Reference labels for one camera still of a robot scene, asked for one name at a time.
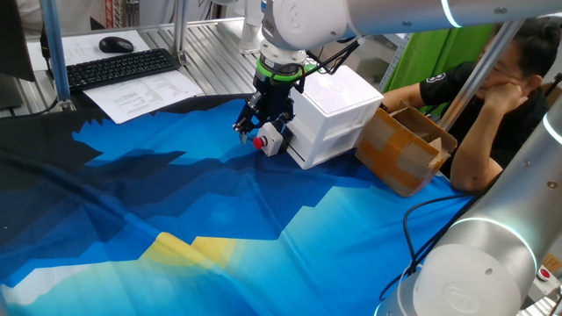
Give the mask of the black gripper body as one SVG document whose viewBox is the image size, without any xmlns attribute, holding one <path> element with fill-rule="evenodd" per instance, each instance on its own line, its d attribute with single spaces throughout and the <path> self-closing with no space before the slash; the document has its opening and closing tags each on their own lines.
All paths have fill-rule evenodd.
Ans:
<svg viewBox="0 0 562 316">
<path fill-rule="evenodd" d="M 291 90 L 304 91 L 304 79 L 290 81 L 271 80 L 269 75 L 256 72 L 253 84 L 257 97 L 254 97 L 254 107 L 257 112 L 290 112 L 293 100 Z"/>
</svg>

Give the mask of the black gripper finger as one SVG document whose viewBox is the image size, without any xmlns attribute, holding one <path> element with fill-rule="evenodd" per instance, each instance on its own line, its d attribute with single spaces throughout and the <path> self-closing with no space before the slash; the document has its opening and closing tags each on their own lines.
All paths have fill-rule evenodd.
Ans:
<svg viewBox="0 0 562 316">
<path fill-rule="evenodd" d="M 269 112 L 266 125 L 272 125 L 277 132 L 283 132 L 286 125 L 294 119 L 294 111 L 292 109 L 286 111 Z"/>
<path fill-rule="evenodd" d="M 241 113 L 233 124 L 233 129 L 238 133 L 240 142 L 247 142 L 249 133 L 257 128 L 260 122 L 259 114 L 261 111 L 260 102 L 262 94 L 256 92 L 245 99 L 245 105 L 242 107 Z"/>
</svg>

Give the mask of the person's left hand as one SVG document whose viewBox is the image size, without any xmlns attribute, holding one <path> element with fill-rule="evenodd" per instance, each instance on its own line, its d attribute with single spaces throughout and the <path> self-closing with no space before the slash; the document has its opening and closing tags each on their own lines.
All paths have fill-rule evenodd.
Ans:
<svg viewBox="0 0 562 316">
<path fill-rule="evenodd" d="M 486 110 L 506 114 L 528 100 L 529 92 L 522 81 L 510 76 L 491 74 L 480 85 L 476 96 L 484 101 Z"/>
</svg>

